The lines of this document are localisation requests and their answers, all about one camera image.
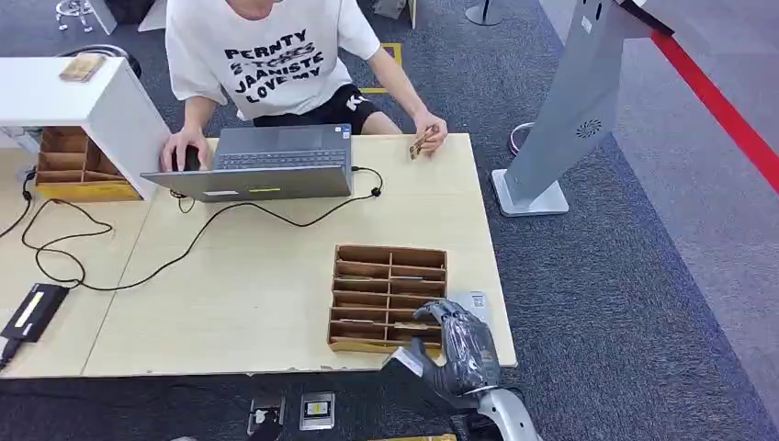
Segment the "person's left hand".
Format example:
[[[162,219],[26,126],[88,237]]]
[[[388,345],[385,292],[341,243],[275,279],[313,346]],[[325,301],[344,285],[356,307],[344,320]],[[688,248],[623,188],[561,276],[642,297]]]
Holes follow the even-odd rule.
[[[440,148],[448,135],[446,122],[428,110],[421,110],[413,116],[416,127],[416,141],[410,152],[412,159],[421,154],[431,156]]]

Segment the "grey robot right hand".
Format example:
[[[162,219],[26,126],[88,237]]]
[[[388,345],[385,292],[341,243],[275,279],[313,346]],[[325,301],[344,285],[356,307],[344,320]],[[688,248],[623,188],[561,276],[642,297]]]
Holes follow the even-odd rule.
[[[412,352],[423,365],[422,379],[444,397],[460,397],[498,384],[500,364],[487,323],[459,303],[446,300],[426,302],[412,314],[414,319],[432,316],[441,327],[446,362],[437,365],[419,339],[412,341]]]

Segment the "person's right hand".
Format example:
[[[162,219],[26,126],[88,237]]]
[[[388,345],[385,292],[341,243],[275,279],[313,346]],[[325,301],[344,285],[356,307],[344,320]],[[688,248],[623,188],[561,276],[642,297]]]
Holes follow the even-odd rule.
[[[176,169],[179,172],[186,171],[189,152],[195,152],[199,163],[199,170],[208,170],[211,149],[202,129],[186,127],[172,134],[161,150],[161,167],[165,172]]]

